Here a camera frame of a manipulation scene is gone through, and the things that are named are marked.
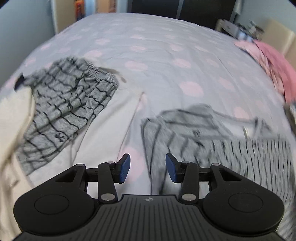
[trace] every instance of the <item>cabinet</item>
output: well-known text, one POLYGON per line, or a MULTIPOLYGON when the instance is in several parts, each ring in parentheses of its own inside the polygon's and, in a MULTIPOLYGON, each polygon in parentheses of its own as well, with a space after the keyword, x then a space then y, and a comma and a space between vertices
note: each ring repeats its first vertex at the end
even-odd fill
POLYGON ((178 18, 208 28, 230 20, 236 0, 129 0, 129 12, 178 18))

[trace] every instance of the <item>pink blanket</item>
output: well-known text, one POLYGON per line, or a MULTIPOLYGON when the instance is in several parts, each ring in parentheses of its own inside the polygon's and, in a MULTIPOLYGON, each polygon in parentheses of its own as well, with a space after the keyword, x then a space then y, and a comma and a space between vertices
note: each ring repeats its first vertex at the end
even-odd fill
POLYGON ((285 96, 287 103, 296 100, 296 71, 284 55, 257 40, 255 43, 238 41, 235 45, 247 51, 261 65, 272 79, 275 89, 285 96))

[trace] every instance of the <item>black circular motor housing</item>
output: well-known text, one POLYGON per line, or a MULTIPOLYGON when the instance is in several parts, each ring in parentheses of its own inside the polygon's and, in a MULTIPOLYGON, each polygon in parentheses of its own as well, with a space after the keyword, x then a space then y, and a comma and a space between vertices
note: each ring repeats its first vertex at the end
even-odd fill
POLYGON ((276 194, 244 179, 219 183, 204 198, 203 210, 216 226, 236 235, 253 236, 274 231, 284 205, 276 194))
POLYGON ((94 212, 94 201, 72 183, 53 181, 22 195, 13 211, 22 231, 58 235, 83 226, 94 212))

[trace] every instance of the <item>striped gray shirt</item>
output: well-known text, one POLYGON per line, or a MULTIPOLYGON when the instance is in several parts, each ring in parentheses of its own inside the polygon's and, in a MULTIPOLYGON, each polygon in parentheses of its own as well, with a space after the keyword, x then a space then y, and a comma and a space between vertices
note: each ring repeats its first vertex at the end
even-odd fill
MULTIPOLYGON (((296 239, 295 178, 289 143, 260 119, 238 120, 207 105, 188 110, 164 111, 142 125, 151 194, 178 194, 181 185, 171 182, 165 155, 201 167, 221 163, 277 194, 285 205, 278 233, 296 239)), ((200 186, 200 197, 209 190, 200 186)))

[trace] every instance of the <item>bed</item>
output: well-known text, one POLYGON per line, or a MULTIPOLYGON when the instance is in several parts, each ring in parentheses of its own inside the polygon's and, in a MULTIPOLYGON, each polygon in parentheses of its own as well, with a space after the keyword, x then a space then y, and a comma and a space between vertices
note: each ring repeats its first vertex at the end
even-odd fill
MULTIPOLYGON (((140 125, 144 118, 163 110, 204 103, 237 118, 261 117, 274 132, 287 137, 295 157, 296 142, 283 110, 283 97, 260 66, 233 42, 227 35, 176 19, 130 13, 96 14, 36 48, 7 81, 0 96, 12 91, 20 73, 31 74, 67 56, 100 61, 142 89, 144 94, 117 154, 118 158, 123 153, 131 155, 127 180, 116 186, 118 196, 150 194, 140 125)), ((42 175, 30 174, 32 183, 39 185, 77 163, 97 167, 101 163, 96 151, 98 143, 84 145, 93 135, 95 130, 87 131, 74 160, 54 159, 42 167, 42 175), (84 158, 86 152, 91 158, 84 158)), ((95 198, 96 186, 90 184, 88 193, 95 198)))

